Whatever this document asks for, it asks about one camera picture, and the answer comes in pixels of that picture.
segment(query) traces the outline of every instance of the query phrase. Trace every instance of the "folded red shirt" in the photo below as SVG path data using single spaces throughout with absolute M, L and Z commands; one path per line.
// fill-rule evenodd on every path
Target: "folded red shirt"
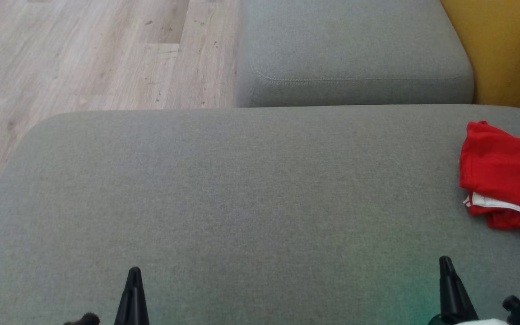
M 460 187 L 486 197 L 520 205 L 520 138 L 485 121 L 470 122 L 460 153 Z M 470 206 L 471 214 L 486 214 L 491 228 L 520 228 L 520 212 Z

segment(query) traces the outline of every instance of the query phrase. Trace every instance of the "stitching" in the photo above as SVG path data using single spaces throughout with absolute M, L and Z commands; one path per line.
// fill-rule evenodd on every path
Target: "stitching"
M 319 79 L 281 79 L 281 78 L 271 78 L 268 76 L 264 76 L 261 74 L 256 66 L 250 60 L 250 67 L 254 74 L 263 78 L 267 82 L 276 83 L 276 84 L 305 84 L 305 83 L 342 83 L 342 82 L 388 82 L 388 81 L 396 81 L 396 80 L 409 80 L 409 81 L 420 81 L 420 82 L 434 82 L 435 80 L 454 80 L 458 78 L 462 78 L 463 75 L 460 74 L 458 76 L 452 78 L 429 78 L 429 79 L 411 79 L 411 78 L 319 78 Z

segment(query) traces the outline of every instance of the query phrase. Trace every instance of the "gray sofa cushion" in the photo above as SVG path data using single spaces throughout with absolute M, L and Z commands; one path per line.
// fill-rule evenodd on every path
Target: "gray sofa cushion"
M 520 297 L 520 231 L 467 214 L 469 105 L 114 111 L 36 126 L 0 180 L 0 324 L 418 324 L 450 255 L 481 317 Z
M 245 0 L 239 107 L 471 103 L 438 0 Z

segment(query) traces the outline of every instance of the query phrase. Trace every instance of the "wooden floor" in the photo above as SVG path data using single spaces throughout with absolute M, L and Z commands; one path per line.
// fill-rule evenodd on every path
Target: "wooden floor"
M 69 111 L 233 105 L 239 0 L 0 0 L 0 174 Z

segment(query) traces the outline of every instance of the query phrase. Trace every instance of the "mustard yellow backrest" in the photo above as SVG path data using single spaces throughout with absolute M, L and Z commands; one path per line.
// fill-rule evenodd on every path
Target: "mustard yellow backrest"
M 520 0 L 441 0 L 473 66 L 474 103 L 520 107 Z

